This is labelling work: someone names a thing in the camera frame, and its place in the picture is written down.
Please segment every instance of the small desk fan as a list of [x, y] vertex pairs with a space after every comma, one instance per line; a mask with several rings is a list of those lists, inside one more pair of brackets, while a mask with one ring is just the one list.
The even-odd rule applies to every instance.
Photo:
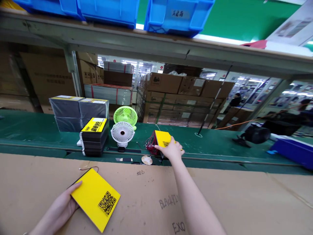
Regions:
[[117, 142], [118, 147], [127, 147], [127, 144], [134, 137], [134, 129], [128, 122], [118, 122], [111, 129], [112, 138]]
[[137, 113], [133, 108], [129, 106], [119, 107], [114, 112], [113, 119], [115, 124], [119, 122], [128, 122], [133, 127], [134, 131], [137, 129], [137, 127], [135, 126], [138, 119]]

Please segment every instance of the green wall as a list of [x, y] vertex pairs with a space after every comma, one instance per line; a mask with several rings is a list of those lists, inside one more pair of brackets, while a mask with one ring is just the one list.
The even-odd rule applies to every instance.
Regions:
[[[148, 0], [140, 0], [137, 23], [144, 24]], [[216, 0], [201, 34], [251, 41], [266, 39], [299, 5], [269, 0]]]

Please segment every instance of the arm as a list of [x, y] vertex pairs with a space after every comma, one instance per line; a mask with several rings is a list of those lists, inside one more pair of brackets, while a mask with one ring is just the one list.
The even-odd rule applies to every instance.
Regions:
[[184, 213], [186, 227], [190, 235], [226, 235], [214, 211], [206, 201], [197, 185], [188, 173], [182, 161], [184, 150], [182, 146], [171, 137], [166, 148], [155, 145], [155, 148], [170, 160], [177, 184], [178, 195]]

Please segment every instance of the blue plastic bin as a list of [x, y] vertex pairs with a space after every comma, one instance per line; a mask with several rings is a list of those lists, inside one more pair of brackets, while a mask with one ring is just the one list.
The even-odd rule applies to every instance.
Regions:
[[313, 147], [294, 140], [280, 139], [271, 147], [290, 160], [297, 162], [307, 169], [313, 170]]
[[203, 30], [215, 0], [149, 0], [144, 30], [194, 37]]
[[139, 0], [77, 0], [83, 16], [90, 21], [125, 26], [136, 26]]
[[13, 0], [29, 13], [45, 13], [69, 16], [85, 21], [76, 0]]

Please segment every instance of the workbench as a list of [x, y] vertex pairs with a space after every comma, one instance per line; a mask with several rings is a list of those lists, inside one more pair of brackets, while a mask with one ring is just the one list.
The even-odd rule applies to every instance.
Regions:
[[[107, 151], [108, 147], [117, 147], [109, 135], [102, 157], [86, 157], [83, 156], [81, 147], [77, 146], [79, 133], [59, 132], [53, 115], [13, 110], [0, 110], [0, 115], [4, 116], [0, 120], [1, 153], [98, 162], [117, 162], [119, 158], [132, 158], [133, 161], [129, 163], [140, 163], [143, 155], [150, 155], [147, 150], [141, 150], [141, 153]], [[144, 149], [146, 140], [154, 130], [166, 131], [182, 144], [185, 150], [183, 161], [188, 167], [313, 174], [279, 154], [268, 154], [266, 151], [273, 145], [270, 140], [259, 145], [252, 144], [252, 148], [247, 148], [232, 141], [232, 138], [240, 134], [239, 132], [203, 129], [201, 138], [195, 135], [198, 132], [197, 128], [146, 123], [137, 123], [136, 126], [137, 130], [128, 143], [128, 149], [140, 150], [139, 145]], [[303, 142], [311, 141], [305, 138], [298, 139]], [[152, 158], [155, 165], [170, 165], [167, 159], [160, 161], [160, 156]]]

